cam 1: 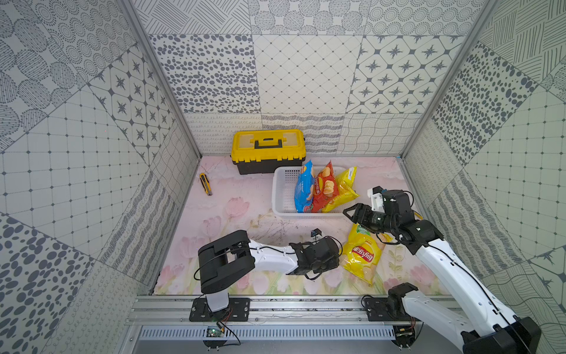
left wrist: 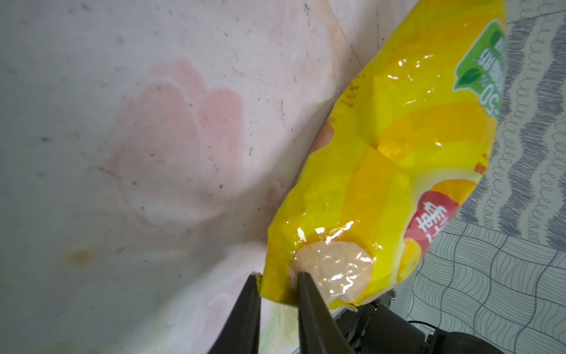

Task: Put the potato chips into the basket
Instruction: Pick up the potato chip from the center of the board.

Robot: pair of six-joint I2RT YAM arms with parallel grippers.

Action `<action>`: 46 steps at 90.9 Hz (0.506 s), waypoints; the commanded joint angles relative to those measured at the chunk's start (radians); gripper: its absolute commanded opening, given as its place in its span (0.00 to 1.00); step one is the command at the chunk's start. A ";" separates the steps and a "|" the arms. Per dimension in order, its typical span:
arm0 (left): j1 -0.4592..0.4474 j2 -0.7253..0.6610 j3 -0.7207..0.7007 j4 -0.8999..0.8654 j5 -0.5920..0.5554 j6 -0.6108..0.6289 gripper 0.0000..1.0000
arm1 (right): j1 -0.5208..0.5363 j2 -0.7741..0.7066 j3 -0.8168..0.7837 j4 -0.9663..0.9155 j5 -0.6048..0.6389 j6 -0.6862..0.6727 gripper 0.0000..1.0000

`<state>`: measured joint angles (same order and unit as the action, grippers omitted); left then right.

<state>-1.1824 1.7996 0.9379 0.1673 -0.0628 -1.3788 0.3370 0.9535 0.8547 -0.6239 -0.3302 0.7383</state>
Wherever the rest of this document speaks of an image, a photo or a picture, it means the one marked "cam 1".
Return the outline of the red chips bag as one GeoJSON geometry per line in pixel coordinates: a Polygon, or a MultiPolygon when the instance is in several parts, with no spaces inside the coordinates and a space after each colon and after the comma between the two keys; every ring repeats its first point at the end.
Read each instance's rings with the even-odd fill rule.
{"type": "Polygon", "coordinates": [[[322,212],[322,209],[338,194],[338,183],[335,178],[334,167],[331,162],[328,162],[315,177],[311,212],[322,212]]]}

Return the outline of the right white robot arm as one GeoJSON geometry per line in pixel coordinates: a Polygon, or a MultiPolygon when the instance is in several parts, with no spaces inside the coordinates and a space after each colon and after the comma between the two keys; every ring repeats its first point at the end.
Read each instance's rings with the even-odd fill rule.
{"type": "Polygon", "coordinates": [[[390,234],[427,266],[464,312],[458,315],[411,283],[389,290],[386,309],[393,318],[412,317],[431,327],[463,353],[535,353],[542,331],[530,317],[519,317],[461,262],[443,234],[415,216],[403,190],[374,187],[371,203],[357,203],[343,214],[375,235],[390,234]]]}

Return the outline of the yellow Lay's chips bag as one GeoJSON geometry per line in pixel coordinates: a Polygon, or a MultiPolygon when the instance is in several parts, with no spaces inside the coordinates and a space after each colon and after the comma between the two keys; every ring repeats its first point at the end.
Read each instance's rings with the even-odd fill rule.
{"type": "Polygon", "coordinates": [[[350,274],[373,286],[376,267],[385,245],[393,240],[390,234],[380,233],[375,236],[361,225],[355,224],[343,246],[340,264],[350,274]]]}

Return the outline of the white plastic basket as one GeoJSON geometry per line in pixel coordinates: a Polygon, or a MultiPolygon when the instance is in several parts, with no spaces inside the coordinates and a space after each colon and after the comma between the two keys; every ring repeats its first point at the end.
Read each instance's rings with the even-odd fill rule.
{"type": "Polygon", "coordinates": [[[274,172],[271,193],[271,209],[275,215],[286,219],[329,219],[343,218],[343,211],[354,206],[359,199],[338,206],[329,213],[298,213],[294,204],[294,192],[299,178],[300,167],[281,167],[274,172]]]}

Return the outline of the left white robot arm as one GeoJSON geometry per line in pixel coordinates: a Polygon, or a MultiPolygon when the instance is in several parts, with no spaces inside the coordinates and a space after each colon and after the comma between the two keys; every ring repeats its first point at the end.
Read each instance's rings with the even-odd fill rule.
{"type": "Polygon", "coordinates": [[[321,230],[311,232],[312,240],[271,246],[251,240],[247,231],[237,230],[198,250],[194,279],[200,283],[206,309],[222,313],[230,308],[228,288],[254,270],[317,280],[337,268],[342,243],[321,230]]]}

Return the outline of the blue chips bag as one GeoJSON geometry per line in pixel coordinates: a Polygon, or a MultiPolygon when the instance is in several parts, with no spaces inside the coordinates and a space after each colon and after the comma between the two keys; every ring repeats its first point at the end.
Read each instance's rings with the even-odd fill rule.
{"type": "Polygon", "coordinates": [[[294,204],[298,213],[309,213],[312,210],[314,196],[315,171],[311,161],[300,170],[294,192],[294,204]]]}

